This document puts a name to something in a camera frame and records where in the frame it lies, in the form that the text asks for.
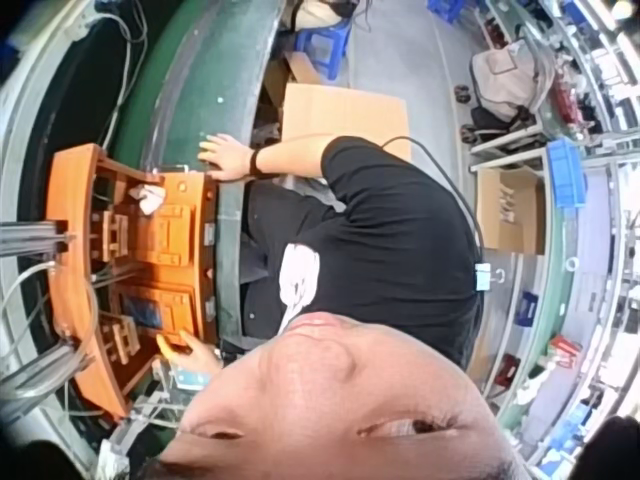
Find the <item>wheel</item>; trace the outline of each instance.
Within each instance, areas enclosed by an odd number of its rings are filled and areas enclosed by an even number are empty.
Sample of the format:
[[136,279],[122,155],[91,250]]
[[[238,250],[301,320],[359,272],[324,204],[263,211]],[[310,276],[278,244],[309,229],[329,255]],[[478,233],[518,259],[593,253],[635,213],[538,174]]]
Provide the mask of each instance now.
[[456,102],[467,104],[471,101],[471,95],[469,93],[457,93],[456,94]]
[[469,87],[466,85],[456,85],[453,87],[453,93],[457,96],[461,93],[469,93]]
[[463,125],[460,127],[460,141],[467,145],[475,145],[478,143],[476,127],[473,125]]

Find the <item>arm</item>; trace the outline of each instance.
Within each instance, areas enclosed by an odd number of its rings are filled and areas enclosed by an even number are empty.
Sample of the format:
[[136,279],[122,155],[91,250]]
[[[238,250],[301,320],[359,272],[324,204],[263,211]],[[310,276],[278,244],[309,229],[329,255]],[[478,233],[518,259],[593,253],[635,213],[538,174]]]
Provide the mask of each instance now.
[[[322,176],[322,156],[337,135],[310,135],[266,147],[258,153],[258,170],[267,174],[290,174],[315,178]],[[218,167],[209,175],[216,180],[240,180],[249,175],[253,150],[229,135],[207,136],[200,143],[200,160]]]

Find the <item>gray floor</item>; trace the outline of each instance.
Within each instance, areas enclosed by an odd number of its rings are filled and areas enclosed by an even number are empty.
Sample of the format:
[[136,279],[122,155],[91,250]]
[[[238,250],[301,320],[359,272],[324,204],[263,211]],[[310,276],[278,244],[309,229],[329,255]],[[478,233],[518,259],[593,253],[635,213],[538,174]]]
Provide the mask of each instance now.
[[[469,84],[471,56],[486,46],[470,11],[449,25],[425,4],[424,0],[377,0],[368,24],[364,16],[357,18],[346,67],[348,83],[352,88],[403,98],[411,135],[425,144],[458,186],[471,192],[467,147],[459,143],[457,133],[461,124],[468,123],[469,107],[455,103],[452,86]],[[344,83],[344,77],[338,82]],[[413,161],[442,180],[417,149]]]

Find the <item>finger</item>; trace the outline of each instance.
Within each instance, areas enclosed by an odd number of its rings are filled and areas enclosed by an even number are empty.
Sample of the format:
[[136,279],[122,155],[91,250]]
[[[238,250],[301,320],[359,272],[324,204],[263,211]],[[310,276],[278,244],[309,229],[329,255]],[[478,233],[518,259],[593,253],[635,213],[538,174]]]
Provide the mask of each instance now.
[[167,359],[167,361],[182,367],[186,370],[198,370],[198,362],[191,358],[191,355],[185,355],[182,353],[176,352],[167,342],[163,335],[156,336],[156,343],[160,348],[160,352]]
[[233,138],[231,135],[227,135],[226,133],[219,133],[218,137],[220,137],[221,139],[227,142],[238,143],[238,141],[235,138]]
[[198,159],[204,162],[217,163],[216,162],[217,158],[218,158],[218,155],[212,152],[200,152],[198,154]]
[[220,150],[221,145],[216,142],[200,142],[198,146],[203,150],[208,150],[210,152],[217,152],[218,150]]
[[167,342],[167,339],[164,338],[164,335],[156,335],[156,343],[158,344],[158,348],[160,348],[160,353],[162,353],[164,358],[166,358],[170,362],[181,356],[178,352],[171,348],[169,342]]
[[201,345],[203,345],[203,343],[198,338],[194,337],[186,330],[180,330],[179,334],[180,334],[180,338],[184,340],[184,343],[186,343],[187,346],[191,348],[191,350],[196,350]]
[[219,133],[216,133],[215,135],[207,135],[205,138],[210,142],[225,143],[225,140]]
[[207,172],[207,176],[212,180],[217,180],[218,182],[226,182],[228,180],[227,174],[222,170],[209,170]]

